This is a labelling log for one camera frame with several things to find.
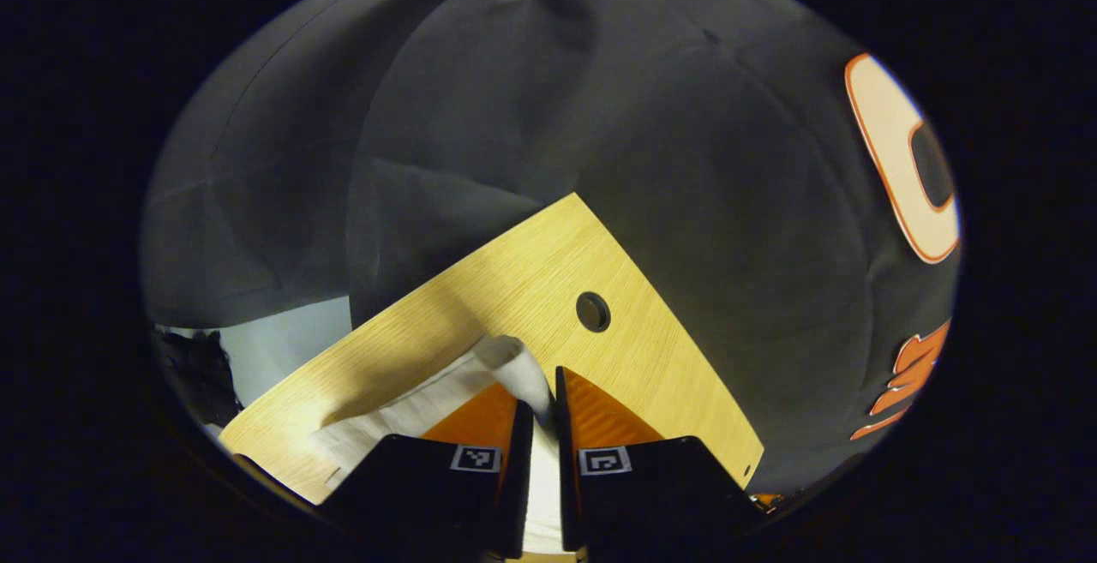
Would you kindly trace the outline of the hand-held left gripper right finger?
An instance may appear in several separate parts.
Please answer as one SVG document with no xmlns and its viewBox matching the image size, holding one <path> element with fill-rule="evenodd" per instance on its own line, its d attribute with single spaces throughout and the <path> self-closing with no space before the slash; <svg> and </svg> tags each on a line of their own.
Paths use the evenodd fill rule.
<svg viewBox="0 0 1097 563">
<path fill-rule="evenodd" d="M 663 437 L 590 380 L 555 371 L 561 539 L 580 560 L 714 560 L 759 507 L 694 435 Z"/>
</svg>

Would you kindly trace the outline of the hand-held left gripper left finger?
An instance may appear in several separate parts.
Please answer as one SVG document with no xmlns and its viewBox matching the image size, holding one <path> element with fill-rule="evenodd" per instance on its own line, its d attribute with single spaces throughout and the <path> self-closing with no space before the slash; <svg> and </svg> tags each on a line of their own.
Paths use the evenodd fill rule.
<svg viewBox="0 0 1097 563">
<path fill-rule="evenodd" d="M 524 547 L 531 407 L 494 383 L 427 433 L 389 433 L 321 515 L 367 560 L 504 560 Z"/>
</svg>

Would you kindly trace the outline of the white jeans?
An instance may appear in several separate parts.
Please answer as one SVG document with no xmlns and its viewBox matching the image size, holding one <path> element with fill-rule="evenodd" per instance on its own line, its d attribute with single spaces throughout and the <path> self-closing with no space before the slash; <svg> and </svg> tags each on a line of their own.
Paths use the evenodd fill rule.
<svg viewBox="0 0 1097 563">
<path fill-rule="evenodd" d="M 404 392 L 387 405 L 326 425 L 310 444 L 333 463 L 326 488 L 336 489 L 367 452 L 389 433 L 423 437 L 477 394 L 501 384 L 504 394 L 529 399 L 534 412 L 530 452 L 531 482 L 525 489 L 525 553 L 563 555 L 559 515 L 559 438 L 548 408 L 548 380 L 525 344 L 511 336 L 483 336 L 459 359 Z"/>
</svg>

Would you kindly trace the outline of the dark bundle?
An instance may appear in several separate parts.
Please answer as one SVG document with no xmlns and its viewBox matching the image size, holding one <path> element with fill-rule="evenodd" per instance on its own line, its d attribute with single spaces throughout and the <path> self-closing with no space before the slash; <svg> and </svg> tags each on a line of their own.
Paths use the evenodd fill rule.
<svg viewBox="0 0 1097 563">
<path fill-rule="evenodd" d="M 220 333 L 154 330 L 152 348 L 169 385 L 197 423 L 223 428 L 244 410 Z"/>
</svg>

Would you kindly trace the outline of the black backdrop cloth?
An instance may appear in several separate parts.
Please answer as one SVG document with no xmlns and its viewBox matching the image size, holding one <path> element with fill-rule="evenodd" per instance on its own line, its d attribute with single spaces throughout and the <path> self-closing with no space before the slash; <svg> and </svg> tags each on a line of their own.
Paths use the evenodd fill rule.
<svg viewBox="0 0 1097 563">
<path fill-rule="evenodd" d="M 176 121 L 142 209 L 163 326 L 337 297 L 353 324 L 579 195 L 753 423 L 757 493 L 841 476 L 908 410 L 961 250 L 927 119 L 795 0 L 302 0 Z M 911 383 L 905 378 L 911 376 Z"/>
</svg>

